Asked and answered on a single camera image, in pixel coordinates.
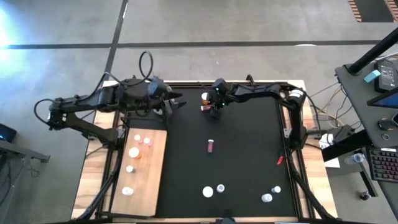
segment red object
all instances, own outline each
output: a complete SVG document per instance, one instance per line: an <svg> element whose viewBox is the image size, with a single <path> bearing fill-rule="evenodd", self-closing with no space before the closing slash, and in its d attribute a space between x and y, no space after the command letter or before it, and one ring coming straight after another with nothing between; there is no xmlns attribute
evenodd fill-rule
<svg viewBox="0 0 398 224"><path fill-rule="evenodd" d="M280 156L279 159L278 159L277 165L280 165L283 160L284 160L284 157Z"/></svg>
<svg viewBox="0 0 398 224"><path fill-rule="evenodd" d="M207 145L207 152L208 152L208 153L212 153L212 152L213 152L213 142L214 142L214 140L209 139L208 142L209 142L209 143L208 143L208 145Z"/></svg>

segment black cable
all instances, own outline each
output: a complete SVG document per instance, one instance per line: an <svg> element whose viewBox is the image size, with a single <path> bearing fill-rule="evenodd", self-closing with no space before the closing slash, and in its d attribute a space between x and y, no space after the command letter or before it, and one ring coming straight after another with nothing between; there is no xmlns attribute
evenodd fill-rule
<svg viewBox="0 0 398 224"><path fill-rule="evenodd" d="M318 116L318 111L316 109L315 103L313 103L313 101L312 101L310 96L307 95L307 97L311 101L312 106L315 108L315 117L317 119L318 128L321 129L321 124L319 123L319 116Z"/></svg>
<svg viewBox="0 0 398 224"><path fill-rule="evenodd" d="M24 161L22 160L22 158L20 158L20 163L21 163L21 168L19 169L17 175L16 175L15 177L12 177L12 178L11 178L11 181L14 181L15 179L17 179L17 177L19 176L19 174L21 174L21 172L22 172L22 170L23 170L23 168L24 168Z"/></svg>
<svg viewBox="0 0 398 224"><path fill-rule="evenodd" d="M81 119L85 119L86 117L88 117L90 114L92 114L92 113L94 113L94 112L95 112L95 110L93 110L92 112L90 112L90 113L88 113L88 114L82 116Z"/></svg>
<svg viewBox="0 0 398 224"><path fill-rule="evenodd" d="M336 119L335 119L336 126L338 126L338 122L337 122L338 112L344 107L344 104L346 103L346 100L347 100L347 95L344 97L343 103L341 104L340 108L338 108L337 111L336 111L336 116L335 116L336 117Z"/></svg>
<svg viewBox="0 0 398 224"><path fill-rule="evenodd" d="M339 115L336 118L341 118L342 116L344 116L346 113L348 113L351 109L353 108L353 105L350 106L350 108L348 108L348 110L346 110L344 113L342 113L341 115Z"/></svg>
<svg viewBox="0 0 398 224"><path fill-rule="evenodd" d="M359 123L359 126L358 127L356 127L356 128L354 128L353 126L355 125L355 124L358 124ZM362 122L361 121L357 121L357 122L355 122L355 123L353 123L352 125L350 125L354 130L357 130L359 127L361 127L362 126Z"/></svg>
<svg viewBox="0 0 398 224"><path fill-rule="evenodd" d="M310 144L310 143L305 143L306 145L308 145L308 146L311 146L311 147L314 147L314 148L317 148L317 149L321 149L321 147L319 147L319 146L316 146L316 145L313 145L313 144Z"/></svg>
<svg viewBox="0 0 398 224"><path fill-rule="evenodd" d="M47 122L44 121L44 120L37 114L37 106L38 106L41 102L44 102L44 101L50 101L50 102L52 102L52 103L55 103L55 101L54 101L54 100L51 100L51 99L39 100L38 102L35 103L35 106L33 107L33 113L35 114L36 118L39 119L39 121L41 121L41 122L47 124Z"/></svg>
<svg viewBox="0 0 398 224"><path fill-rule="evenodd" d="M87 157L90 156L92 153L97 152L98 150L103 149L103 148L105 148L104 145L102 145L101 147L99 147L99 148L95 149L94 151L90 152L89 154L87 154L87 155L85 156L85 159L87 159Z"/></svg>
<svg viewBox="0 0 398 224"><path fill-rule="evenodd" d="M199 81L198 81L198 83L199 83L200 86L202 86L202 88L207 89L207 87L203 83L201 83Z"/></svg>
<svg viewBox="0 0 398 224"><path fill-rule="evenodd" d="M149 56L149 59L150 59L150 67L149 67L149 71L148 71L148 74L147 74L147 75L145 75L144 72L142 71L142 58L143 58L143 56L144 56L145 54L147 54L147 55ZM144 82L145 80L152 81L152 80L149 78L149 75L152 73L152 69L154 68L154 58L153 58L152 54L151 54L149 51L146 50L146 51L144 51L144 52L141 54L141 56L139 57L139 64L138 64L138 67L139 67L139 72L141 72L141 75L144 77L144 79L142 79L141 81L139 81L139 82L137 82L137 83L133 83L133 84L131 84L130 86L138 85L138 84Z"/></svg>
<svg viewBox="0 0 398 224"><path fill-rule="evenodd" d="M95 87L95 89L94 89L94 91L93 91L92 93L90 93L89 95L87 95L87 96L85 96L85 97L83 97L83 98L77 99L77 101L83 101L83 100L86 100L86 99L92 97L92 96L95 94L95 91L97 91L97 89L99 89L99 88L101 87L101 85L103 84L103 82L104 82L104 80L105 80L105 77L106 77L106 73L104 73L104 74L102 75L102 77L100 78L100 80L99 80L97 86Z"/></svg>
<svg viewBox="0 0 398 224"><path fill-rule="evenodd" d="M10 190L11 190L11 185L12 185L12 183L11 183L11 165L10 165L10 162L8 162L8 179L9 179L9 184L8 184L8 189L7 189L7 192L6 192L6 194L4 195L4 197L1 199L1 201L0 201L0 207L1 207L1 205L4 203L4 201L6 200L6 198L7 198L7 196L8 196L8 193L10 192Z"/></svg>
<svg viewBox="0 0 398 224"><path fill-rule="evenodd" d="M329 89L329 88L335 86L337 83L338 83L338 82L336 82L336 83L334 83L334 84L332 84L332 85L330 85L330 86L328 86L328 87L326 87L326 88L324 88L324 89L322 89L322 90L320 90L320 91L318 91L318 92L312 94L311 97L316 96L316 95L318 95L319 93L321 93L321 92L323 92L323 91L325 91L325 90L327 90L327 89Z"/></svg>
<svg viewBox="0 0 398 224"><path fill-rule="evenodd" d="M116 78L114 75L112 75L112 73L110 73L110 72L105 72L104 74L105 74L105 75L109 75L109 76L112 77L115 81L117 81L118 84L121 84L121 81L120 81L118 78Z"/></svg>

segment concrete floor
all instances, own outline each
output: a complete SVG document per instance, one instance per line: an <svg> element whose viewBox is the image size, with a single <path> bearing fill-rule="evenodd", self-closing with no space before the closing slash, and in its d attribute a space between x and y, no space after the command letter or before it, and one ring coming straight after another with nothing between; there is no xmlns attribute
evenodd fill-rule
<svg viewBox="0 0 398 224"><path fill-rule="evenodd" d="M111 43L122 0L0 0L0 45ZM120 43L196 41L377 40L394 23L357 23L346 0L136 0L124 17ZM336 82L334 68L354 62L370 45L318 47L213 47L151 49L154 74L166 80L302 79L311 95ZM139 74L143 49L119 49L112 73ZM390 52L398 51L394 47ZM32 112L42 98L91 91L109 49L0 50L0 123L18 130L16 143L51 154L33 163L38 178L25 174L8 223L48 223L70 218L87 141L73 130L48 131ZM329 89L313 99L323 106ZM331 103L340 107L343 95ZM349 108L346 103L343 111ZM39 114L47 114L45 105ZM352 110L346 124L358 118ZM359 174L331 177L339 217L357 222L397 223L386 199L360 201Z"/></svg>

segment black table surface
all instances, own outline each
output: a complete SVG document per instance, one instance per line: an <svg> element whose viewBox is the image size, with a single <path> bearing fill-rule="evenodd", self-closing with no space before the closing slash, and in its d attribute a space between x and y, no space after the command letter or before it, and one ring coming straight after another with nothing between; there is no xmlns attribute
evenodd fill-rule
<svg viewBox="0 0 398 224"><path fill-rule="evenodd" d="M284 148L276 101L261 98L231 104L216 121L200 111L203 89L174 90L183 93L178 100L187 104L167 126L155 216L296 217L287 166L276 164ZM207 153L209 139L214 140L212 154ZM216 192L218 184L225 186L222 194ZM282 191L272 194L276 185ZM214 190L210 198L202 194L206 186ZM262 202L263 194L272 194L272 202Z"/></svg>
<svg viewBox="0 0 398 224"><path fill-rule="evenodd" d="M366 104L368 100L380 95L374 91L373 82L366 83L363 80L373 70L373 64L370 64L360 71L359 76L349 74L345 67L336 68L335 72L373 145L377 148L395 147L398 146L398 128L392 131L383 131L378 128L377 121L381 118L392 118L398 110ZM382 138L384 133L389 135L389 140L386 141Z"/></svg>

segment computer monitor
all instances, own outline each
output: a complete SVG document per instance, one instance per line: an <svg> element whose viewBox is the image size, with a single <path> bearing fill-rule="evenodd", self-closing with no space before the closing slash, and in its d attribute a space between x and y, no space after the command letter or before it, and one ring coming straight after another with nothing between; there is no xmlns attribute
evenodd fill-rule
<svg viewBox="0 0 398 224"><path fill-rule="evenodd" d="M368 106L398 108L398 87L369 100Z"/></svg>

